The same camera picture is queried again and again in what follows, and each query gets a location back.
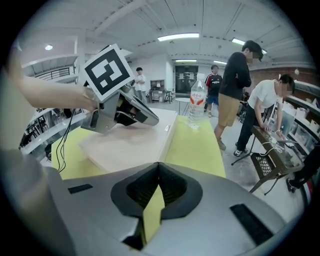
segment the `plastic water bottle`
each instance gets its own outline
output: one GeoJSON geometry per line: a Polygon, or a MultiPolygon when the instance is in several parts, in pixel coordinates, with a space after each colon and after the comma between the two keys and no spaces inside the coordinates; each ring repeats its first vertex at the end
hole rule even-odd
{"type": "Polygon", "coordinates": [[[205,74],[198,73],[196,82],[191,88],[190,109],[188,115],[188,126],[193,129],[199,128],[200,120],[205,111],[207,88],[205,85],[205,74]]]}

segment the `black pants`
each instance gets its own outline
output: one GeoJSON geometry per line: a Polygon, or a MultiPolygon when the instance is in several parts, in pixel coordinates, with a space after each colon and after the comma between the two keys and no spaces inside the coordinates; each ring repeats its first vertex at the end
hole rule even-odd
{"type": "Polygon", "coordinates": [[[236,146],[237,150],[240,150],[240,151],[245,150],[246,145],[250,139],[250,136],[252,135],[251,129],[253,126],[259,126],[259,123],[256,117],[255,110],[248,105],[246,108],[245,118],[243,121],[240,136],[236,146]]]}
{"type": "Polygon", "coordinates": [[[294,173],[294,179],[290,180],[290,184],[299,189],[306,183],[320,167],[320,141],[316,144],[314,149],[306,156],[303,161],[304,167],[294,173]]]}

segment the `blue shorts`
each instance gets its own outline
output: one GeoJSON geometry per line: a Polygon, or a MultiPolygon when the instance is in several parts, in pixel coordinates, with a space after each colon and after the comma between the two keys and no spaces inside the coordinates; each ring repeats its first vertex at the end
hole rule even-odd
{"type": "Polygon", "coordinates": [[[209,95],[209,96],[208,96],[208,99],[206,100],[206,102],[207,102],[208,104],[214,103],[214,104],[216,104],[216,105],[219,106],[218,96],[209,95]]]}

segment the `red and black jersey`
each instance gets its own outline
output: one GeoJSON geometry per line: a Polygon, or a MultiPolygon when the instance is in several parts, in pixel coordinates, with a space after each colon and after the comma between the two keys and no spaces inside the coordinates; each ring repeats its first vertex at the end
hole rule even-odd
{"type": "Polygon", "coordinates": [[[205,85],[208,86],[208,95],[218,96],[222,76],[219,74],[210,74],[205,80],[205,85]]]}

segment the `black rubber pad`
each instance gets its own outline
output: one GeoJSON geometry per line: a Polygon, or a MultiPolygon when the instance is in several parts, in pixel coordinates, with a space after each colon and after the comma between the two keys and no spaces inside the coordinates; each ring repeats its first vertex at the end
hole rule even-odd
{"type": "Polygon", "coordinates": [[[69,190],[70,194],[75,194],[75,193],[89,190],[92,188],[93,188],[93,186],[91,186],[90,184],[84,184],[84,185],[80,185],[80,186],[69,187],[68,190],[69,190]]]}
{"type": "Polygon", "coordinates": [[[257,246],[273,236],[269,229],[244,204],[231,206],[230,210],[257,246]]]}

